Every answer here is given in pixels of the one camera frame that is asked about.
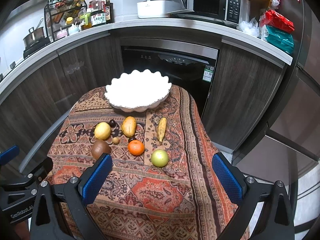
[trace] white bowl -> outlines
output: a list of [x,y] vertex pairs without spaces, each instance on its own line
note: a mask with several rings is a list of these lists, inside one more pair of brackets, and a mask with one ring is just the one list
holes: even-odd
[[120,78],[114,78],[111,85],[106,86],[104,95],[114,108],[126,113],[140,113],[166,100],[172,85],[168,81],[169,78],[161,76],[159,71],[134,70],[131,74],[123,73]]

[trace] screw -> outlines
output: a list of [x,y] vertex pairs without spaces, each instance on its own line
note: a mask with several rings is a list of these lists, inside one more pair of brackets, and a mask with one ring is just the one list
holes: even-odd
[[73,184],[73,183],[76,183],[78,181],[78,177],[72,177],[70,179],[70,182]]
[[44,181],[42,181],[42,182],[40,183],[40,185],[41,185],[41,187],[45,187],[45,186],[48,185],[48,182],[47,182],[46,180],[44,180]]
[[283,182],[281,181],[281,180],[277,180],[277,185],[279,186],[279,187],[283,187]]
[[247,177],[247,182],[254,183],[254,178],[253,177]]

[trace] blue gripper pad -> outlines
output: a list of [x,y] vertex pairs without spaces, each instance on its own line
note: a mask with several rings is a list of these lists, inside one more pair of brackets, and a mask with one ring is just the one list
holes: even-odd
[[0,165],[6,165],[9,161],[12,161],[19,155],[19,147],[17,145],[12,146],[10,149],[3,153],[0,153]]
[[110,155],[106,155],[83,186],[82,203],[84,206],[94,202],[111,169],[112,158]]
[[212,168],[216,173],[225,192],[227,193],[230,201],[233,204],[240,205],[243,199],[242,187],[218,154],[215,154],[212,157]]

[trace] paisley tablecloth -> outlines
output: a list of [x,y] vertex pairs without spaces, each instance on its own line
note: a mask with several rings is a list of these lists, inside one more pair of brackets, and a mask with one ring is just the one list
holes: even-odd
[[[217,149],[204,130],[193,98],[172,86],[168,98],[156,109],[124,113],[108,103],[104,92],[104,87],[89,91],[71,110],[48,153],[54,162],[49,181],[64,183],[92,166],[95,126],[114,119],[117,126],[108,139],[113,168],[95,202],[87,206],[107,238],[216,239],[237,206],[230,202],[212,170],[211,159]],[[146,148],[140,156],[128,152],[128,141],[120,128],[129,115],[136,118],[135,137]],[[156,139],[161,117],[168,122],[162,145]],[[119,137],[120,143],[113,145],[112,137]],[[169,154],[169,163],[162,169],[150,162],[155,149]],[[62,206],[74,235],[81,237],[66,204]]]

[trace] white countertop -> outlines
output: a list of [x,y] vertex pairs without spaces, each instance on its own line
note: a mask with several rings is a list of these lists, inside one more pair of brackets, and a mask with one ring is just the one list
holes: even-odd
[[[81,42],[81,39],[86,38],[85,42],[88,42],[90,39],[89,36],[97,35],[107,35],[109,30],[126,28],[126,27],[137,27],[137,26],[170,26],[170,27],[181,27],[181,28],[189,28],[207,31],[211,33],[216,33],[222,35],[223,37],[234,39],[235,41],[244,42],[248,44],[249,47],[256,47],[258,49],[263,50],[265,53],[270,54],[271,56],[281,60],[282,62],[290,65],[292,62],[292,57],[282,50],[276,48],[275,46],[259,39],[249,34],[243,33],[233,28],[229,28],[223,25],[218,25],[214,23],[196,21],[196,20],[188,20],[188,19],[175,19],[175,18],[150,18],[150,19],[137,19],[130,21],[117,22],[112,24],[107,24],[103,26],[98,26],[95,28],[91,28],[85,31],[81,31],[72,36],[65,37],[61,40],[53,42],[41,50],[37,51],[29,58],[20,63],[16,68],[14,68],[10,73],[8,73],[5,78],[0,82],[0,104],[3,100],[9,95],[9,93],[20,84],[25,78],[27,78],[31,73],[36,71],[39,67],[43,65],[45,62],[49,62],[57,55],[57,50],[67,46],[70,43]],[[33,67],[32,70],[28,69],[30,66],[35,63],[41,61],[39,67]]]

